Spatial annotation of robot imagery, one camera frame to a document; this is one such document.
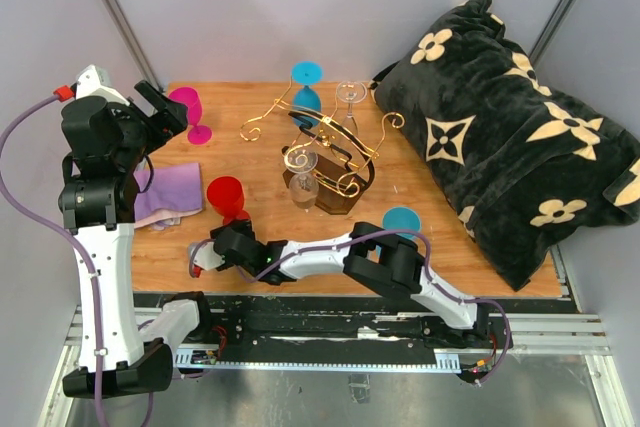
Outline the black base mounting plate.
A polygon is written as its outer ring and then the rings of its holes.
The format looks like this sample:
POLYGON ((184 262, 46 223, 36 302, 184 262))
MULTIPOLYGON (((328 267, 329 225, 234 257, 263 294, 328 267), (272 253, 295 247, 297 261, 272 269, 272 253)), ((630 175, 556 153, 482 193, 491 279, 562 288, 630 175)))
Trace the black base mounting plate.
POLYGON ((395 368, 433 365, 439 350, 475 355, 513 345, 503 316, 489 312, 489 337, 453 344, 444 322, 406 303, 357 297, 207 295, 212 331, 187 347, 199 366, 207 344, 227 341, 227 364, 300 368, 395 368))

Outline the blue plastic wine glass back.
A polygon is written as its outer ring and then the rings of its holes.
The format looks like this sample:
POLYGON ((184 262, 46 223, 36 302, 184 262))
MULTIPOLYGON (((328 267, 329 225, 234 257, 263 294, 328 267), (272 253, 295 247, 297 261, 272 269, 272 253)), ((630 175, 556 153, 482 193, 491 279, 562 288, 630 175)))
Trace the blue plastic wine glass back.
POLYGON ((313 86, 323 78, 321 66, 311 61, 299 62, 292 68, 291 77, 295 83, 302 86, 293 98, 295 108, 320 113, 322 102, 313 86))

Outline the purple folded cloth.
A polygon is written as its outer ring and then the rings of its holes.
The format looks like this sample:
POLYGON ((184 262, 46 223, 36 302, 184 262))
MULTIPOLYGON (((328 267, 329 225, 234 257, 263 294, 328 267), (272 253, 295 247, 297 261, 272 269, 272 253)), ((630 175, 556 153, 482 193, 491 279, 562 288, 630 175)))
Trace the purple folded cloth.
POLYGON ((134 172, 141 188, 135 200, 136 229, 151 226, 164 230, 204 208, 202 178, 198 163, 186 163, 134 172))

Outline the clear wine glass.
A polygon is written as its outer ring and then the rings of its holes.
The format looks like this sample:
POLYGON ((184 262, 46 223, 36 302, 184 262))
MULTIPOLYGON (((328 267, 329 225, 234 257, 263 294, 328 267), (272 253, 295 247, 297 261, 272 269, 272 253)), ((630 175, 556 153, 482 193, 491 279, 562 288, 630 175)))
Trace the clear wine glass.
POLYGON ((284 154, 287 171, 292 175, 288 189, 293 203, 308 212, 319 194, 319 183, 314 176, 318 155, 306 147, 292 147, 284 154))
POLYGON ((368 89, 358 81, 343 81, 336 87, 336 98, 347 106, 341 125, 353 136, 358 136, 358 126, 354 116, 354 106, 366 99, 368 89))

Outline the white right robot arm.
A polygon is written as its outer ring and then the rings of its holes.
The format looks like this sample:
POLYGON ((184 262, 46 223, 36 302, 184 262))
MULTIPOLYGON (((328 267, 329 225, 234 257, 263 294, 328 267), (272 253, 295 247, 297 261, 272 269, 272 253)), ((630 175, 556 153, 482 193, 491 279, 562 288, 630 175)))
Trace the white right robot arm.
POLYGON ((344 274, 368 290, 392 300, 410 300, 435 313, 453 335, 453 344, 474 347, 489 337, 489 312, 478 298, 440 277, 408 237, 406 230, 386 230, 357 222, 341 236, 315 242, 258 241, 248 220, 233 221, 210 232, 216 269, 237 267, 250 282, 280 285, 320 275, 344 274))

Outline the clear wine glass back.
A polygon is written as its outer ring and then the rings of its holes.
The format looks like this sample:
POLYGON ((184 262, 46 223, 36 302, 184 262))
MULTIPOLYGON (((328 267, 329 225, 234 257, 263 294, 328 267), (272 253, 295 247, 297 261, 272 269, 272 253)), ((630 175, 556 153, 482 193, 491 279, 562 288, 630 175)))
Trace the clear wine glass back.
POLYGON ((347 106, 341 125, 353 136, 358 136, 358 126, 354 116, 354 106, 366 99, 368 89, 358 81, 343 81, 336 87, 336 98, 347 106))

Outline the clear wine glass front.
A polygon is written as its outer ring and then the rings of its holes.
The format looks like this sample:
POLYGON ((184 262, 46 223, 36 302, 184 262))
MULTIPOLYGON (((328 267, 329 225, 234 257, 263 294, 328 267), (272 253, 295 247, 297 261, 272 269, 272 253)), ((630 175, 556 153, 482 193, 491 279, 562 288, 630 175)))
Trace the clear wine glass front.
POLYGON ((293 203, 308 212, 319 194, 319 183, 314 176, 318 155, 306 147, 292 147, 284 154, 287 171, 292 175, 288 189, 293 203))

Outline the aluminium frame rail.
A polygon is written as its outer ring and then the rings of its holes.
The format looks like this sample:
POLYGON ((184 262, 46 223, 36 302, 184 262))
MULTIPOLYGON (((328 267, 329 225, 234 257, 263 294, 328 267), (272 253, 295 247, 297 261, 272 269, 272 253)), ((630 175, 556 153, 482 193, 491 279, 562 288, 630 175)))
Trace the aluminium frame rail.
POLYGON ((205 337, 187 340, 174 364, 188 371, 213 368, 432 372, 473 380, 511 355, 581 356, 610 352, 592 315, 489 315, 486 334, 449 329, 430 312, 281 310, 263 299, 223 299, 211 312, 205 337))

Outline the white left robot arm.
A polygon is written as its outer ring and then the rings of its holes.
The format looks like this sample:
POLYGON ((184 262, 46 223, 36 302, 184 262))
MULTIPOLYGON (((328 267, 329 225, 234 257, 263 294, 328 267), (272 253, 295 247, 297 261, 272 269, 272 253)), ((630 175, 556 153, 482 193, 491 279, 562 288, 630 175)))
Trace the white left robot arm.
POLYGON ((136 167, 187 127, 184 105, 147 81, 136 91, 155 109, 144 114, 117 91, 96 86, 61 111, 70 147, 62 161, 64 187, 58 206, 74 247, 81 290, 79 366, 63 379, 71 398, 115 398, 166 390, 174 352, 188 338, 200 343, 214 330, 201 292, 174 295, 150 324, 136 322, 131 260, 134 204, 140 189, 136 167))

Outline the red plastic wine glass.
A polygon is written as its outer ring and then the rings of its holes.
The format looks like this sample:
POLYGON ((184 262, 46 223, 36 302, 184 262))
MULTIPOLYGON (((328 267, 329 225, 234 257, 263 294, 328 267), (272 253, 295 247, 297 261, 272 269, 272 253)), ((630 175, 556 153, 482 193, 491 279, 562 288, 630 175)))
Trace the red plastic wine glass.
POLYGON ((221 176, 207 187, 206 198, 216 213, 222 217, 222 224, 235 220, 249 220, 244 210, 245 196, 241 182, 233 176, 221 176))

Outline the blue plastic wine glass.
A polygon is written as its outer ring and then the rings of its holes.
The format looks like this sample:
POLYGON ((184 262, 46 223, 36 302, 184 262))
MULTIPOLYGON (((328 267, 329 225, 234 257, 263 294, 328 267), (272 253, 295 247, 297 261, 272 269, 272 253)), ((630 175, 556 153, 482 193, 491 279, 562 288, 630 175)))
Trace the blue plastic wine glass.
POLYGON ((295 108, 320 113, 322 102, 313 86, 323 78, 321 66, 311 61, 299 62, 292 68, 291 77, 295 83, 302 86, 293 98, 295 108))
POLYGON ((409 240, 414 240, 412 232, 421 230, 421 219, 419 215, 409 207, 397 206, 389 209, 383 216, 382 228, 384 230, 407 230, 407 233, 400 233, 400 236, 409 240))

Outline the black floral plush pillow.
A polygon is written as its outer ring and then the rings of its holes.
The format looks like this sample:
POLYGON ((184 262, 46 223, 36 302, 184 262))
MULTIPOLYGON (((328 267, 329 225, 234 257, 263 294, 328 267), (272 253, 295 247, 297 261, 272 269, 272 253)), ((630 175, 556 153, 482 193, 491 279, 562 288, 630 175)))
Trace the black floral plush pillow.
POLYGON ((468 236, 513 290, 581 227, 639 218, 639 142, 580 99, 542 84, 492 0, 439 17, 370 88, 404 117, 468 236))

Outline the blue plastic wine glass front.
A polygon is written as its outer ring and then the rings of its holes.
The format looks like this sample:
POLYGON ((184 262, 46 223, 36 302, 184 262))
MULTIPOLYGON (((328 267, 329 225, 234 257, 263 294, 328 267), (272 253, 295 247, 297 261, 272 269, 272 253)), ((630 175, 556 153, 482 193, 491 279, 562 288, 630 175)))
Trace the blue plastic wine glass front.
POLYGON ((421 219, 419 215, 409 207, 397 206, 389 209, 383 216, 382 228, 384 230, 407 230, 407 233, 400 233, 400 236, 409 240, 414 240, 412 232, 421 230, 421 219))

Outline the magenta plastic wine glass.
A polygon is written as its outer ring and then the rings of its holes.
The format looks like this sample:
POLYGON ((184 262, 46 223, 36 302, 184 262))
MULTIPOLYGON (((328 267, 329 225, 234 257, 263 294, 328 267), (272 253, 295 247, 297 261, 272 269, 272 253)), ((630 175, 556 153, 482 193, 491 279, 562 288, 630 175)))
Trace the magenta plastic wine glass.
POLYGON ((192 87, 179 87, 169 94, 169 98, 187 107, 187 140, 193 145, 206 144, 212 137, 212 130, 201 123, 203 109, 197 90, 192 87))

